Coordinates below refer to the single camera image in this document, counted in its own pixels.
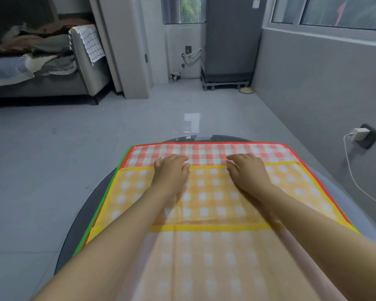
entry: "right arm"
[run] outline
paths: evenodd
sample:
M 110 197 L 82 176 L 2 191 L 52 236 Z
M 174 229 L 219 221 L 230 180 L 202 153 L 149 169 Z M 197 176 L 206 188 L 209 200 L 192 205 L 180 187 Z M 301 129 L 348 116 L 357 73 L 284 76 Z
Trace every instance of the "right arm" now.
M 236 154 L 227 160 L 234 183 L 270 208 L 348 300 L 376 301 L 375 243 L 273 185 L 261 158 Z

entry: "window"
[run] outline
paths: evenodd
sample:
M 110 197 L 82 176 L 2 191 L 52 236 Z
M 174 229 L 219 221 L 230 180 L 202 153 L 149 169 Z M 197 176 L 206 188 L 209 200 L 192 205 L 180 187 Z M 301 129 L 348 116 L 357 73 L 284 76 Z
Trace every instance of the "window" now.
M 376 0 L 308 0 L 302 24 L 376 30 Z
M 293 24 L 304 0 L 277 0 L 272 22 Z
M 204 23 L 206 0 L 161 0 L 164 24 Z

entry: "human hand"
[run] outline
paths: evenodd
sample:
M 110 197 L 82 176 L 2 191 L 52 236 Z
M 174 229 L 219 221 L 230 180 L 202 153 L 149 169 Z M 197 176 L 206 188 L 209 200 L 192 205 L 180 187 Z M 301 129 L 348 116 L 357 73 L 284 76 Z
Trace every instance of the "human hand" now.
M 184 164 L 189 158 L 184 155 L 173 154 L 164 159 L 158 158 L 155 161 L 155 175 L 152 179 L 152 186 L 166 192 L 167 196 L 174 196 L 184 187 L 190 164 Z
M 260 157 L 249 153 L 229 155 L 226 158 L 232 181 L 250 195 L 260 199 L 274 186 Z

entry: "pile of clothes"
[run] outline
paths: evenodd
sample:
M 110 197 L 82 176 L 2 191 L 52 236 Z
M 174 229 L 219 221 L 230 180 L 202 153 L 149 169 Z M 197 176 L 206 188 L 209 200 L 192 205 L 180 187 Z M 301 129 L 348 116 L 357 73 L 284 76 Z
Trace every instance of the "pile of clothes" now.
M 37 30 L 13 26 L 0 45 L 0 86 L 35 75 L 68 75 L 76 70 L 69 30 L 92 24 L 85 19 L 63 19 Z

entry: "forearm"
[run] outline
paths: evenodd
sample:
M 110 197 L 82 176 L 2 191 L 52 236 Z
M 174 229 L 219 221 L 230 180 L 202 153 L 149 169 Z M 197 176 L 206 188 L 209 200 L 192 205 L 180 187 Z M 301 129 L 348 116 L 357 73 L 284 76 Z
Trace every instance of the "forearm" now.
M 376 244 L 273 187 L 260 198 L 348 300 L 376 300 Z
M 169 197 L 164 190 L 148 188 L 67 263 L 34 301 L 114 299 L 146 233 Z

